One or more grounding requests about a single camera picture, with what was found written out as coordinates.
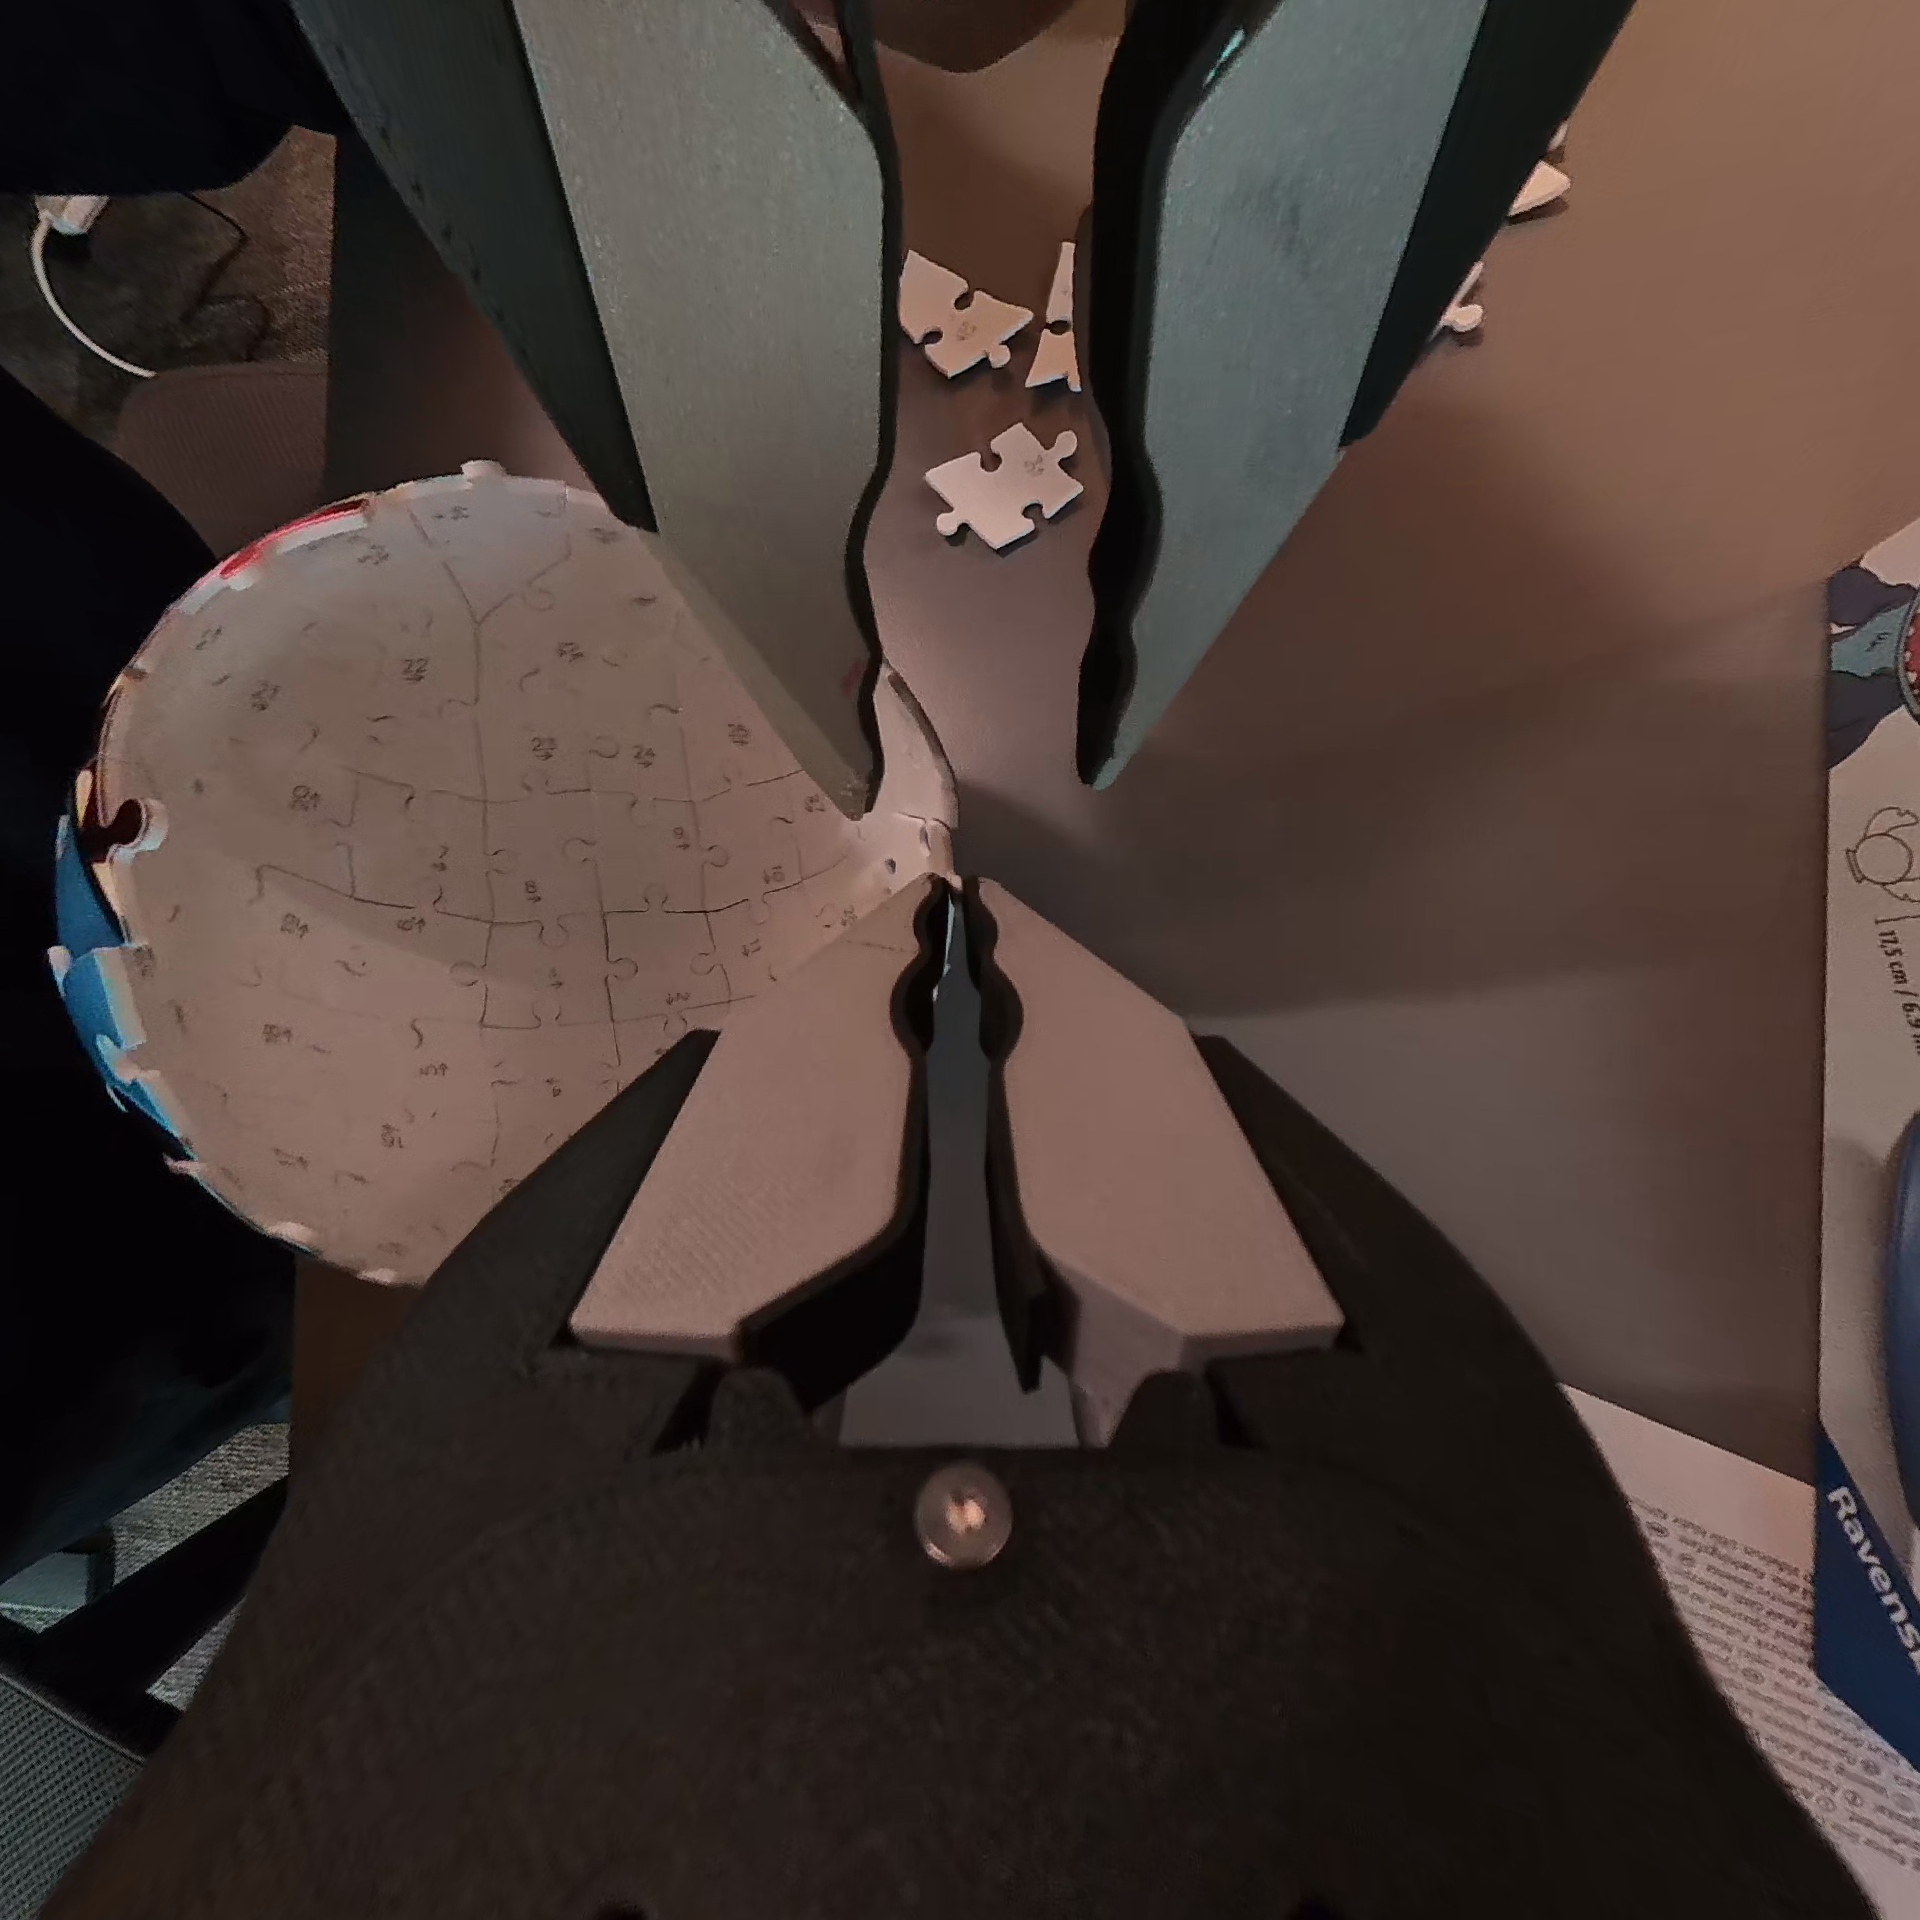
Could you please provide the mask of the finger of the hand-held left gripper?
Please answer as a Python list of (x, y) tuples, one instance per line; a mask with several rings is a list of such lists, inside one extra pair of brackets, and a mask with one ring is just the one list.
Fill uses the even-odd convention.
[(1076, 772), (1143, 748), (1338, 463), (1487, 4), (1131, 4), (1076, 334), (1110, 495)]
[(664, 555), (850, 819), (882, 769), (867, 535), (900, 181), (872, 4), (516, 4)]

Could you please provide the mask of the white instruction leaflet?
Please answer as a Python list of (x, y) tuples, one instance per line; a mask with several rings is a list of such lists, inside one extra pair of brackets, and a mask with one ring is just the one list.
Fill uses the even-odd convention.
[(1880, 1916), (1919, 1916), (1919, 1775), (1816, 1671), (1814, 1485), (1567, 1387), (1696, 1652)]

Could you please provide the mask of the pile of puzzle pieces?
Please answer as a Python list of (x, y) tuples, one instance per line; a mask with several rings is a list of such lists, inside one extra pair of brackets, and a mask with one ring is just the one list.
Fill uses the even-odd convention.
[[(1567, 128), (1559, 128), (1548, 157), (1536, 161), (1506, 213), (1506, 223), (1546, 214), (1569, 196), (1570, 175), (1559, 165), (1564, 147)], [(1081, 393), (1076, 348), (1067, 323), (1072, 255), (1074, 245), (1064, 241), (1049, 292), (1048, 326), (1027, 379), (1028, 389), (1064, 379), (1071, 393)], [(1434, 340), (1443, 334), (1465, 340), (1479, 331), (1483, 323), (1479, 301), (1483, 268), (1487, 261), (1476, 261), (1458, 283), (1432, 334)], [(972, 451), (926, 468), (926, 486), (945, 503), (932, 521), (938, 535), (951, 544), (972, 532), (993, 550), (1034, 537), (1038, 531), (1034, 511), (1049, 521), (1083, 493), (1083, 480), (1072, 471), (1074, 456), (1076, 435), (1071, 428), (1046, 443), (1031, 423), (1015, 420), (993, 438), (986, 452)]]

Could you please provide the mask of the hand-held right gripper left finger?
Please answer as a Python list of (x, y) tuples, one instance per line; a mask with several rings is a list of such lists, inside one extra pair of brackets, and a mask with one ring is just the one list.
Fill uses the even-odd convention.
[(732, 1015), (570, 1316), (588, 1349), (763, 1367), (806, 1408), (922, 1307), (950, 879), (886, 897)]

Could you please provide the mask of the cartoon print puzzle box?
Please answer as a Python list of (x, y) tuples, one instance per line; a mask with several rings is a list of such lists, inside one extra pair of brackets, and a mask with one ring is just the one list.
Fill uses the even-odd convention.
[(1827, 589), (1816, 1669), (1919, 1741), (1919, 524)]

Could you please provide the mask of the blue white puzzle ball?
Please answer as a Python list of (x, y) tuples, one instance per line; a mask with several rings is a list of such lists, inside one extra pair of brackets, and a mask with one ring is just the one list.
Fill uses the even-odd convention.
[(467, 463), (203, 573), (60, 823), (65, 1008), (107, 1093), (251, 1228), (419, 1284), (691, 1028), (951, 868), (898, 675), (852, 820), (656, 540)]

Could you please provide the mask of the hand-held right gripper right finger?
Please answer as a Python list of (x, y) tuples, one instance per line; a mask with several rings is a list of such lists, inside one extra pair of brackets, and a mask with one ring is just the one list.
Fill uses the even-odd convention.
[(966, 887), (999, 1319), (1087, 1449), (1152, 1375), (1323, 1353), (1344, 1313), (1188, 1023), (995, 879)]

